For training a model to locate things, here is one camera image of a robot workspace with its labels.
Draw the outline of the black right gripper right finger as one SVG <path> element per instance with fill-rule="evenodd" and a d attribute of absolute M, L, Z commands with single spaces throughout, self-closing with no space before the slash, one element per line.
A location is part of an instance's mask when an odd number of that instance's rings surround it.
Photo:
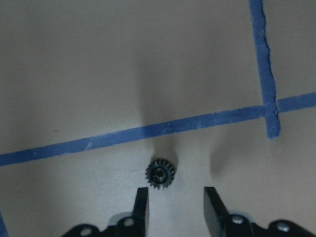
<path fill-rule="evenodd" d="M 203 189 L 204 219 L 211 237 L 225 237 L 225 220 L 229 212 L 214 187 Z"/>

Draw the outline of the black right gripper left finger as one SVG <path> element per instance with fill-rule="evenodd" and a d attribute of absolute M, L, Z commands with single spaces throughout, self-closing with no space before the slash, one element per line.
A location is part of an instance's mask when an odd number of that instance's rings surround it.
<path fill-rule="evenodd" d="M 137 236 L 146 237 L 149 221 L 149 190 L 147 187 L 137 189 L 132 217 Z"/>

